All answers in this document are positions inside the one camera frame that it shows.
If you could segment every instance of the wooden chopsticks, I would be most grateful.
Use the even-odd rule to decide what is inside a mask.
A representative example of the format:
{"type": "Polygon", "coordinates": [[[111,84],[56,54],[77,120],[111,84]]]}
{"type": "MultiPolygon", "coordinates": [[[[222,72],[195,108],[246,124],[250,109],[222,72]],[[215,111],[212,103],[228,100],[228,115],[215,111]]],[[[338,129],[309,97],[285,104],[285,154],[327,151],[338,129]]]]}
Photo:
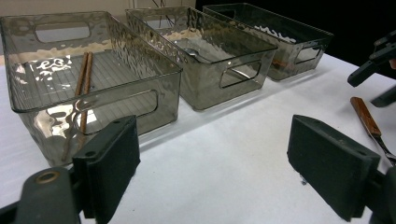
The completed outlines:
{"type": "MultiPolygon", "coordinates": [[[[83,81],[85,81],[84,94],[90,93],[91,70],[92,70],[92,52],[88,52],[88,53],[85,52],[82,60],[83,61],[81,64],[81,69],[80,69],[79,77],[78,77],[78,86],[76,87],[76,93],[75,93],[76,96],[81,94],[83,81]]],[[[87,111],[84,111],[81,113],[79,129],[81,130],[82,133],[85,133],[85,131],[87,129],[87,116],[88,116],[87,111]]]]}
{"type": "MultiPolygon", "coordinates": [[[[91,87],[91,72],[92,72],[92,52],[84,52],[84,55],[82,57],[82,62],[81,62],[81,67],[79,70],[79,76],[78,76],[78,82],[75,90],[75,96],[81,95],[81,91],[83,89],[84,94],[90,93],[90,87],[91,87]]],[[[80,119],[80,124],[79,124],[79,129],[84,134],[86,132],[87,128],[87,117],[88,113],[87,111],[83,111],[81,113],[81,119],[80,119]]],[[[70,138],[72,137],[71,135],[71,130],[72,127],[69,128],[69,131],[67,131],[67,140],[64,146],[64,154],[62,155],[62,161],[65,161],[67,158],[67,155],[69,154],[70,148],[69,148],[69,141],[71,140],[70,138]]],[[[82,136],[78,139],[78,150],[82,148],[85,142],[85,137],[82,136]]]]}

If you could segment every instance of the bin handle cutout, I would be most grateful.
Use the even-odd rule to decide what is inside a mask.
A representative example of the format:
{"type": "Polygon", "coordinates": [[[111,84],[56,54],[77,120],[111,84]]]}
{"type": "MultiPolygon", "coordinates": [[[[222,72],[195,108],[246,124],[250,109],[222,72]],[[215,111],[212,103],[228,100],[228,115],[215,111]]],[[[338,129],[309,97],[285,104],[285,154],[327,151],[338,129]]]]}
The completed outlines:
{"type": "Polygon", "coordinates": [[[249,81],[259,75],[261,67],[261,61],[229,67],[221,74],[219,86],[221,89],[225,89],[249,81]]]}
{"type": "Polygon", "coordinates": [[[322,46],[314,46],[312,48],[306,48],[300,50],[294,61],[295,64],[305,63],[316,59],[322,50],[322,46]]]}
{"type": "Polygon", "coordinates": [[[42,43],[83,39],[91,36],[87,22],[74,21],[35,26],[35,38],[42,43]]]}

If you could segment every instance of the black clamp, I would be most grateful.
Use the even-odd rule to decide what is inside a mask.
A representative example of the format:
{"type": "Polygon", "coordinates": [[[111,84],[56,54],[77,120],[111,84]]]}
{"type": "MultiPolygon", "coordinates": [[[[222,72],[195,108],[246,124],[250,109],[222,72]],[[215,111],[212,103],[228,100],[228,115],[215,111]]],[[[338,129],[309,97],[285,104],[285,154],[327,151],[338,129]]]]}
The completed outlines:
{"type": "Polygon", "coordinates": [[[0,223],[108,223],[140,163],[136,117],[116,119],[73,156],[70,170],[31,175],[21,199],[0,209],[0,223]]]}
{"type": "MultiPolygon", "coordinates": [[[[359,67],[351,75],[347,82],[353,86],[359,86],[373,73],[380,70],[380,65],[396,59],[396,30],[374,42],[375,51],[369,56],[369,61],[359,67]]],[[[376,97],[372,103],[377,107],[384,107],[396,101],[396,86],[376,97]]]]}
{"type": "Polygon", "coordinates": [[[288,158],[304,178],[345,221],[367,206],[370,223],[396,223],[396,166],[377,171],[380,156],[326,123],[294,115],[288,158]]]}

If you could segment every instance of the chopstick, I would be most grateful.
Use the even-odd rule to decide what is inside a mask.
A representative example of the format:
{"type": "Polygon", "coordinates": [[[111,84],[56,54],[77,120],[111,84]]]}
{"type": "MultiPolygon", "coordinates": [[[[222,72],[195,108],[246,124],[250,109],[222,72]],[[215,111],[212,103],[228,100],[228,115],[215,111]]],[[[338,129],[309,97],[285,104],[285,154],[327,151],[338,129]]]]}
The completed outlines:
{"type": "MultiPolygon", "coordinates": [[[[91,70],[92,70],[92,52],[88,53],[87,57],[87,62],[86,62],[86,67],[85,67],[85,85],[84,85],[84,94],[90,93],[90,87],[91,87],[91,70]]],[[[85,133],[87,129],[87,117],[88,117],[88,112],[84,111],[81,114],[81,121],[79,124],[79,128],[82,133],[85,133]]]]}
{"type": "Polygon", "coordinates": [[[82,82],[84,81],[84,77],[85,77],[87,60],[88,60],[88,52],[84,52],[84,56],[82,57],[81,68],[79,69],[79,77],[78,77],[78,82],[77,82],[77,86],[76,86],[75,96],[78,96],[81,94],[81,87],[82,87],[82,82]]]}

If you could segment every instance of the table surface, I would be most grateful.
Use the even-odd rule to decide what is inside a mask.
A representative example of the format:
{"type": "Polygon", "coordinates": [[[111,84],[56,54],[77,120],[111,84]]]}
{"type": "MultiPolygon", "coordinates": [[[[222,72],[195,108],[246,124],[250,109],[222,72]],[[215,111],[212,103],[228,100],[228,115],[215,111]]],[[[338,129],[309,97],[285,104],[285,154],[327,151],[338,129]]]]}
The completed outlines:
{"type": "MultiPolygon", "coordinates": [[[[324,54],[314,70],[280,82],[267,78],[261,90],[203,112],[180,99],[177,121],[139,136],[141,163],[111,223],[347,223],[302,184],[287,150],[291,119],[298,114],[319,119],[383,156],[349,102],[358,96],[396,153],[396,104],[370,103],[396,81],[374,74],[353,88],[347,77],[357,68],[324,54]]],[[[0,76],[4,207],[20,198],[26,178],[49,165],[10,109],[3,65],[0,76]]],[[[383,159],[378,170],[388,168],[383,159]]],[[[368,223],[370,216],[366,207],[351,223],[368,223]]]]}

